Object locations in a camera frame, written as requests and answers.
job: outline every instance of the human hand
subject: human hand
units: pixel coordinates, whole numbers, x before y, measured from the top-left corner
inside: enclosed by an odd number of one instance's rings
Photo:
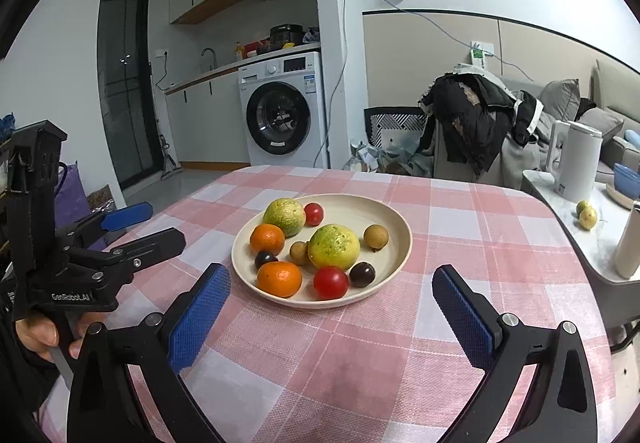
[[[103,319],[103,313],[85,313],[78,320],[78,333],[81,333],[81,336],[84,337],[89,325],[94,322],[102,322]],[[15,323],[15,332],[24,347],[33,351],[42,359],[47,360],[47,362],[53,362],[49,349],[58,346],[60,337],[58,329],[51,319],[41,313],[33,313]],[[69,345],[69,354],[76,359],[80,354],[81,346],[82,338],[72,342]]]

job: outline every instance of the plate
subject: plate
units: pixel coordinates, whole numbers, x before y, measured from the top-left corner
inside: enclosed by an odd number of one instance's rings
[[[618,192],[616,188],[607,183],[607,194],[620,206],[624,206],[627,210],[631,210],[634,207],[634,200],[626,197],[622,192]]]
[[[249,246],[249,238],[254,228],[262,222],[260,212],[249,220],[236,235],[231,249],[231,261],[238,277],[255,293],[278,304],[297,309],[328,309],[345,306],[373,295],[388,284],[404,266],[414,243],[409,225],[398,212],[385,203],[362,196],[348,194],[319,194],[296,199],[302,206],[318,203],[324,209],[324,219],[318,227],[304,226],[302,231],[285,241],[284,249],[278,255],[280,261],[289,261],[289,248],[296,241],[308,241],[314,232],[331,223],[350,228],[360,239],[358,263],[366,261],[376,269],[376,279],[366,288],[349,286],[346,295],[334,300],[319,300],[314,290],[313,279],[316,268],[311,263],[302,266],[302,286],[290,298],[269,295],[255,286],[257,270],[254,266],[254,254]],[[389,232],[389,242],[385,248],[373,252],[364,244],[362,236],[370,225],[382,225]]]

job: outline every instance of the chair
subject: chair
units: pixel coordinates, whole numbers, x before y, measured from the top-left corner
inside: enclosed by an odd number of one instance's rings
[[[364,124],[369,144],[382,148],[383,130],[422,132],[427,116],[418,106],[369,107],[364,110]]]

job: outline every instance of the orange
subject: orange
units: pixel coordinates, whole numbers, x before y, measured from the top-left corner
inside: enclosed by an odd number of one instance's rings
[[[267,263],[258,270],[258,289],[269,295],[287,298],[302,286],[302,272],[293,263]]]
[[[284,248],[284,233],[274,225],[258,225],[251,234],[249,244],[254,253],[268,249],[277,255]]]

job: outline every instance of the side table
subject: side table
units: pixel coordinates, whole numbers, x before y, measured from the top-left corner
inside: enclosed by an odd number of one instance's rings
[[[522,191],[547,204],[556,214],[587,275],[605,328],[624,326],[626,338],[611,346],[612,352],[625,349],[640,331],[640,271],[623,279],[613,266],[613,258],[625,229],[629,210],[613,202],[603,183],[594,183],[589,202],[598,213],[598,223],[590,232],[584,230],[575,215],[575,205],[554,191],[554,177],[548,172],[523,172]]]

